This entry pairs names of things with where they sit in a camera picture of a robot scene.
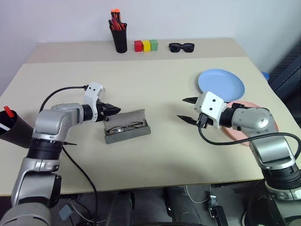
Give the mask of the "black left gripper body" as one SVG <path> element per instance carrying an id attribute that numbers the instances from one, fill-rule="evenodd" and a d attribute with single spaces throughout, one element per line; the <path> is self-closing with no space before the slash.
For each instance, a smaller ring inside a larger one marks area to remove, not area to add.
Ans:
<path id="1" fill-rule="evenodd" d="M 109 118 L 107 116 L 107 108 L 109 108 L 110 105 L 103 103 L 101 101 L 96 102 L 96 108 L 97 108 L 97 119 L 96 122 L 99 121 L 109 121 Z"/>

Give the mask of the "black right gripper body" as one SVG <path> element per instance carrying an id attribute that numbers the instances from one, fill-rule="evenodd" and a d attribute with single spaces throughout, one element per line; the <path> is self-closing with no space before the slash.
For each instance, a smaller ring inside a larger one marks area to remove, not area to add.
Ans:
<path id="1" fill-rule="evenodd" d="M 206 128 L 208 125 L 213 126 L 213 120 L 210 119 L 206 114 L 200 113 L 197 123 L 198 128 Z"/>

